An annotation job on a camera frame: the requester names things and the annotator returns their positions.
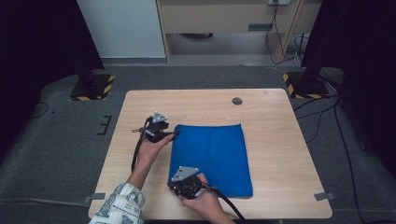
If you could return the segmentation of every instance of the black and yellow hazard tape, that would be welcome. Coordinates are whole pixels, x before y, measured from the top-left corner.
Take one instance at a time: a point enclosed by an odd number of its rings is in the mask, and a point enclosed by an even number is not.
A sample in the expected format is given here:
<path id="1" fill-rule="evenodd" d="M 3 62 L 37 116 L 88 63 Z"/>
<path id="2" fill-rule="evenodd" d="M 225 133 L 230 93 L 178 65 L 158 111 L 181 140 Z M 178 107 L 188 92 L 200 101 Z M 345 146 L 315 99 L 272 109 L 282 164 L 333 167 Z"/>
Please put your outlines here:
<path id="1" fill-rule="evenodd" d="M 318 99 L 318 98 L 327 98 L 329 94 L 299 94 L 296 93 L 293 85 L 291 84 L 290 78 L 288 74 L 283 74 L 283 80 L 286 83 L 286 87 L 288 88 L 289 95 L 291 99 Z"/>
<path id="2" fill-rule="evenodd" d="M 71 95 L 70 96 L 70 101 L 90 101 L 90 100 L 104 100 L 106 99 L 108 93 L 110 92 L 111 86 L 113 85 L 114 78 L 116 76 L 110 75 L 106 76 L 106 80 L 101 80 L 102 82 L 102 90 L 100 94 L 96 94 L 94 96 L 87 94 L 86 92 L 78 95 Z"/>

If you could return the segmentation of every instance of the wall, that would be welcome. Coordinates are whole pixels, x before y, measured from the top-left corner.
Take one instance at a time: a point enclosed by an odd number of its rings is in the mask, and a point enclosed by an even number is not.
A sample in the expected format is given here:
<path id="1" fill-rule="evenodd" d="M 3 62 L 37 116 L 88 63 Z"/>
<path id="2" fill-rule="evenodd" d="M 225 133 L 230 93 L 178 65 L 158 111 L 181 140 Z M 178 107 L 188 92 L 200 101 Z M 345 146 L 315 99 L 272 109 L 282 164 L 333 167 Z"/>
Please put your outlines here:
<path id="1" fill-rule="evenodd" d="M 101 58 L 165 58 L 154 0 L 78 0 Z"/>

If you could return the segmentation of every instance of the blue cloth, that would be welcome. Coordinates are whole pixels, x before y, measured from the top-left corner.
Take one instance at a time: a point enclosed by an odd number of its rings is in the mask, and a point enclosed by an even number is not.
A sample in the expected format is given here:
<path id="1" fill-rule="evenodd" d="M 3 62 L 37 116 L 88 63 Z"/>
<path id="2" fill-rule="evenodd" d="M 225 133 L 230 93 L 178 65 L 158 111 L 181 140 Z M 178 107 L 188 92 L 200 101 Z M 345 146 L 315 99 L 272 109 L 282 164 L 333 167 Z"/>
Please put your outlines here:
<path id="1" fill-rule="evenodd" d="M 169 181 L 179 166 L 194 167 L 205 174 L 209 185 L 227 197 L 253 196 L 240 124 L 218 127 L 179 124 L 175 130 L 180 130 L 180 134 L 172 146 Z"/>

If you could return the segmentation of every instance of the person's right hand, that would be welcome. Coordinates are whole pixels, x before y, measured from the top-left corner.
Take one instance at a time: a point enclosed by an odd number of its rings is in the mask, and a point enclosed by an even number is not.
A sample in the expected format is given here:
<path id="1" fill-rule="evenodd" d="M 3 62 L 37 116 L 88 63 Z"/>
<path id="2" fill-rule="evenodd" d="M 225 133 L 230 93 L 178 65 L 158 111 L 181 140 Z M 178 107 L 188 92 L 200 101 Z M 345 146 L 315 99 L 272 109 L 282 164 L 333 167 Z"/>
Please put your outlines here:
<path id="1" fill-rule="evenodd" d="M 199 174 L 198 178 L 201 182 L 207 183 L 204 174 Z M 192 208 L 204 219 L 210 221 L 213 224 L 228 224 L 233 222 L 221 207 L 218 199 L 218 195 L 209 190 L 204 190 L 196 199 L 189 200 L 181 195 L 178 195 L 184 206 Z"/>

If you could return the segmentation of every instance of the carpeted floor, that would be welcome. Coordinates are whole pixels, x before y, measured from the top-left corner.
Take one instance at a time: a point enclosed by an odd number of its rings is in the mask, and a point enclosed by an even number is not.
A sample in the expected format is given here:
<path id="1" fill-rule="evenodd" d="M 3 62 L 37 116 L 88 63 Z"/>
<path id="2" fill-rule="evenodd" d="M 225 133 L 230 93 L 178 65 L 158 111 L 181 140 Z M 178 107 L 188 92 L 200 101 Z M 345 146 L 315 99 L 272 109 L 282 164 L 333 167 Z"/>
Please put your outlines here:
<path id="1" fill-rule="evenodd" d="M 0 199 L 46 199 L 84 203 L 93 194 L 120 108 L 129 90 L 163 89 L 286 89 L 282 74 L 295 67 L 259 66 L 129 66 L 108 67 L 116 76 L 103 101 L 70 102 L 69 94 L 78 77 L 48 85 L 41 103 L 21 132 L 11 153 L 0 167 Z M 333 105 L 336 97 L 317 100 L 296 111 L 300 118 Z M 308 100 L 290 99 L 294 108 Z M 396 180 L 371 152 L 362 151 L 346 112 L 337 115 L 354 170 L 356 192 L 364 220 L 396 219 Z M 106 135 L 105 116 L 112 116 Z M 333 110 L 299 119 L 301 129 L 326 191 L 333 216 L 327 220 L 283 220 L 300 223 L 361 223 L 354 203 L 346 151 L 337 129 Z M 1 203 L 0 224 L 88 223 L 88 207 L 37 203 Z"/>

